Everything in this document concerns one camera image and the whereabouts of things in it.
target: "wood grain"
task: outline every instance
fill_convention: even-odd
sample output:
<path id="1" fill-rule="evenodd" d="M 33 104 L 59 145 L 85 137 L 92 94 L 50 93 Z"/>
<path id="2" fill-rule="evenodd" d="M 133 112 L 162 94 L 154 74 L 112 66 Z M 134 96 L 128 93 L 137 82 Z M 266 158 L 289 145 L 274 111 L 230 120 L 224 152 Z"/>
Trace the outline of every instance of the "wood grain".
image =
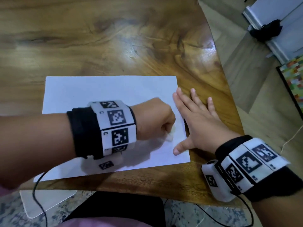
<path id="1" fill-rule="evenodd" d="M 243 133 L 214 41 L 197 0 L 0 0 L 0 114 L 41 113 L 46 76 L 175 75 L 189 94 L 212 96 L 220 118 Z M 42 182 L 40 189 L 149 194 L 220 205 L 201 164 Z M 31 189 L 32 182 L 21 189 Z M 231 206 L 240 206 L 235 200 Z"/>

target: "white paper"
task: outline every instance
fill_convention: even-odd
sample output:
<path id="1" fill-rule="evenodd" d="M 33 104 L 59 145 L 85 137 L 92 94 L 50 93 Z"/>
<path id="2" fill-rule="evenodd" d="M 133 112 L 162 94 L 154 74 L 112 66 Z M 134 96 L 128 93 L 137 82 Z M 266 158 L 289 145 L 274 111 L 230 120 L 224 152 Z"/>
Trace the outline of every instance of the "white paper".
<path id="1" fill-rule="evenodd" d="M 134 149 L 122 153 L 123 163 L 118 167 L 101 170 L 92 158 L 76 158 L 51 169 L 42 181 L 190 162 L 188 151 L 178 156 L 172 152 L 186 139 L 184 120 L 172 98 L 177 87 L 176 76 L 48 76 L 42 114 L 65 113 L 90 101 L 120 99 L 132 106 L 159 97 L 172 107 L 176 122 L 172 141 L 137 141 Z"/>

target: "pink sleeve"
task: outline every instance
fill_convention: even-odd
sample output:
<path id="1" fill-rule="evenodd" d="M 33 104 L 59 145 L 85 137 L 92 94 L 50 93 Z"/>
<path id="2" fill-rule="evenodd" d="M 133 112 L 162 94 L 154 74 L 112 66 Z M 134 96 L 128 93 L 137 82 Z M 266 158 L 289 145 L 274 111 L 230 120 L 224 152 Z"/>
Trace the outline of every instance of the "pink sleeve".
<path id="1" fill-rule="evenodd" d="M 5 189 L 4 187 L 0 186 L 0 197 L 7 195 L 9 193 L 12 193 L 14 191 L 16 191 L 18 188 L 16 189 Z"/>

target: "black pants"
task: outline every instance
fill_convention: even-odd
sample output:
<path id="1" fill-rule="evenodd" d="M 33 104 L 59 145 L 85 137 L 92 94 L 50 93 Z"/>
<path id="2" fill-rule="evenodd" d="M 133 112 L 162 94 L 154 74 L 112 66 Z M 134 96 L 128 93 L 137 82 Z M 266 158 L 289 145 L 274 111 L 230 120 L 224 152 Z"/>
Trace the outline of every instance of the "black pants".
<path id="1" fill-rule="evenodd" d="M 95 192 L 64 221 L 87 217 L 122 217 L 153 227 L 166 227 L 161 198 L 115 192 Z"/>

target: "hand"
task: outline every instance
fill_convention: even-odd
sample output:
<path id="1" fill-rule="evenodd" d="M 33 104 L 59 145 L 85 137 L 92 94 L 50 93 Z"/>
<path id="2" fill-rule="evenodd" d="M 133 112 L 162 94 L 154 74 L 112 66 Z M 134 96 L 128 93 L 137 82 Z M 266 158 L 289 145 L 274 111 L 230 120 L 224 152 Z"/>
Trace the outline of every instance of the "hand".
<path id="1" fill-rule="evenodd" d="M 137 123 L 137 140 L 148 140 L 170 133 L 176 117 L 172 108 L 159 98 L 131 106 Z"/>
<path id="2" fill-rule="evenodd" d="M 192 148 L 214 154 L 219 146 L 240 136 L 220 120 L 211 97 L 207 99 L 208 108 L 201 102 L 194 88 L 191 89 L 191 97 L 192 100 L 181 88 L 177 88 L 173 94 L 175 104 L 189 128 L 188 138 L 176 145 L 174 155 Z"/>

